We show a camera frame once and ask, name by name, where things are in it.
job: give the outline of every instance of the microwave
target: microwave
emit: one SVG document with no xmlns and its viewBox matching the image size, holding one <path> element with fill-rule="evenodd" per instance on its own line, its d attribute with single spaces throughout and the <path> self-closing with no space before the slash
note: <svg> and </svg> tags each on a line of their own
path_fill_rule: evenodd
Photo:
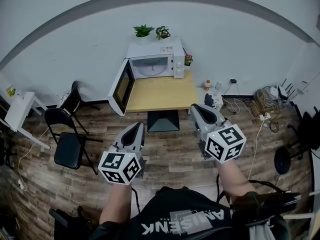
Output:
<svg viewBox="0 0 320 240">
<path fill-rule="evenodd" d="M 109 104 L 118 115 L 125 115 L 136 79 L 184 77 L 185 52 L 181 40 L 178 37 L 166 39 L 144 45 L 130 43 L 108 94 Z"/>
</svg>

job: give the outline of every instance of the wooden floor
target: wooden floor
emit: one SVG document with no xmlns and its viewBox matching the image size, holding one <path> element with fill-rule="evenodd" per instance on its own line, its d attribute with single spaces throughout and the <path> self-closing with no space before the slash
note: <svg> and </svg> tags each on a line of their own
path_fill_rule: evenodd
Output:
<svg viewBox="0 0 320 240">
<path fill-rule="evenodd" d="M 125 127 L 135 123 L 147 123 L 147 113 L 128 113 L 120 117 L 109 104 L 100 104 L 100 111 L 83 107 L 78 110 L 77 117 L 90 132 L 91 138 L 101 139 L 103 143 L 86 143 L 90 158 L 98 166 L 103 151 L 107 151 L 116 135 Z M 244 175 L 248 176 L 255 150 L 256 135 L 261 122 L 252 118 L 246 108 L 240 105 L 240 112 L 231 114 L 224 107 L 221 112 L 232 123 L 237 124 L 247 138 L 246 146 L 236 161 Z M 186 110 L 179 111 L 180 131 L 171 133 L 147 133 L 145 147 L 142 150 L 146 162 L 143 179 L 135 179 L 132 186 L 138 192 L 138 201 L 144 207 L 162 186 L 181 188 L 186 186 L 198 191 L 212 200 L 217 198 L 217 169 L 214 161 L 204 161 L 198 149 L 197 131 L 187 115 Z M 280 131 L 273 133 L 269 128 L 262 127 L 258 137 L 257 152 L 253 163 L 251 179 L 276 183 L 278 187 L 293 192 L 308 193 L 311 191 L 312 176 L 310 160 L 307 155 L 298 161 L 292 161 L 291 169 L 286 175 L 276 173 L 274 167 L 275 150 L 289 141 L 294 141 L 292 130 L 287 129 L 288 123 L 297 125 L 298 117 L 293 107 L 287 106 L 278 117 Z M 26 130 L 39 138 L 46 131 L 47 125 L 43 116 L 34 114 L 27 118 Z M 62 126 L 55 130 L 66 131 Z M 32 142 L 16 133 L 18 156 L 14 158 L 14 170 L 6 166 L 0 167 L 0 202 L 8 205 L 17 214 L 20 224 L 18 236 L 21 239 L 52 239 L 54 220 L 49 216 L 49 209 L 61 209 L 70 215 L 77 214 L 77 207 L 84 208 L 84 215 L 93 222 L 99 220 L 100 213 L 108 200 L 111 185 L 99 173 L 94 174 L 90 167 L 82 166 L 78 170 L 61 167 L 54 162 L 56 143 L 49 131 L 41 141 L 51 146 L 50 150 L 41 150 L 36 145 L 21 160 L 20 171 L 26 182 L 27 191 L 18 187 L 18 159 L 28 152 Z M 256 185 L 257 191 L 268 193 L 270 188 Z M 137 214 L 135 199 L 132 199 L 132 215 Z M 299 203 L 295 213 L 307 212 L 311 204 L 307 197 Z M 292 236 L 298 234 L 305 220 L 289 222 Z"/>
</svg>

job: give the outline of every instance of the white desk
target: white desk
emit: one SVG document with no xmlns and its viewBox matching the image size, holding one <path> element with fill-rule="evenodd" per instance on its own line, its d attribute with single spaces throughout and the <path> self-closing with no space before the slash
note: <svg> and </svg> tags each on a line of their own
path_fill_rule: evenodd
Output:
<svg viewBox="0 0 320 240">
<path fill-rule="evenodd" d="M 184 71 L 184 78 L 173 76 L 136 79 L 126 113 L 187 110 L 198 102 L 196 85 L 191 71 Z"/>
<path fill-rule="evenodd" d="M 22 125 L 29 114 L 30 109 L 33 109 L 37 114 L 41 116 L 41 112 L 36 109 L 34 103 L 38 103 L 39 106 L 46 111 L 48 108 L 36 97 L 34 92 L 27 91 L 22 96 L 14 97 L 12 104 L 5 116 L 5 121 L 14 132 L 20 132 L 30 140 L 49 150 L 50 146 L 44 144 L 37 138 L 35 138 L 30 132 L 22 128 Z"/>
</svg>

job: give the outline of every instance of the bottle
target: bottle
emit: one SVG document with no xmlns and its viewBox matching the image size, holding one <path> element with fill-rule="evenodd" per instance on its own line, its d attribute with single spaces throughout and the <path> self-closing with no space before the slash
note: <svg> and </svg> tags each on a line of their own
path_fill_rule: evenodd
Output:
<svg viewBox="0 0 320 240">
<path fill-rule="evenodd" d="M 214 92 L 213 92 L 213 96 L 217 96 L 219 94 L 221 88 L 221 82 L 216 82 L 215 88 L 214 88 Z"/>
<path fill-rule="evenodd" d="M 210 80 L 205 81 L 203 89 L 205 91 L 209 91 L 210 88 Z"/>
</svg>

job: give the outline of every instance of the table leg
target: table leg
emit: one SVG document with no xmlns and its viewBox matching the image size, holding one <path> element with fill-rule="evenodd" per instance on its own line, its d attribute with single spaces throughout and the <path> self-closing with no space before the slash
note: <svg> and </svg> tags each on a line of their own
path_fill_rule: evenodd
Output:
<svg viewBox="0 0 320 240">
<path fill-rule="evenodd" d="M 34 96 L 34 101 L 38 103 L 44 111 L 48 109 L 36 96 Z"/>
<path fill-rule="evenodd" d="M 36 112 L 39 116 L 42 115 L 42 113 L 33 105 L 32 109 L 34 110 L 34 112 Z"/>
<path fill-rule="evenodd" d="M 25 129 L 19 128 L 18 132 L 22 133 L 24 136 L 28 137 L 30 140 L 34 141 L 35 143 L 39 144 L 40 146 L 44 147 L 45 149 L 47 149 L 47 150 L 50 149 L 50 146 L 48 146 L 47 144 L 44 144 L 43 142 L 41 142 L 37 138 L 33 137 L 33 135 L 30 132 L 26 131 Z"/>
<path fill-rule="evenodd" d="M 7 126 L 7 127 L 9 127 L 9 128 L 11 129 L 10 125 L 7 124 L 5 121 L 3 121 L 1 118 L 0 118 L 0 122 L 3 123 L 5 126 Z"/>
</svg>

